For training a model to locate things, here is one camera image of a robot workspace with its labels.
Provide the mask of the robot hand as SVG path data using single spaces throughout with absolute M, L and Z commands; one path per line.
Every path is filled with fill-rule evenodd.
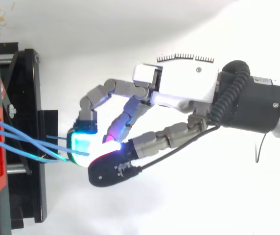
M 90 183 L 102 188 L 142 172 L 143 167 L 132 164 L 135 160 L 155 156 L 165 149 L 170 154 L 183 149 L 210 132 L 207 115 L 213 104 L 218 73 L 212 58 L 173 54 L 158 58 L 155 63 L 137 65 L 130 82 L 106 80 L 80 100 L 78 118 L 67 133 L 69 160 L 87 168 Z M 96 109 L 113 95 L 128 101 L 102 143 L 97 143 Z M 188 114 L 188 120 L 127 139 L 132 126 L 154 105 Z

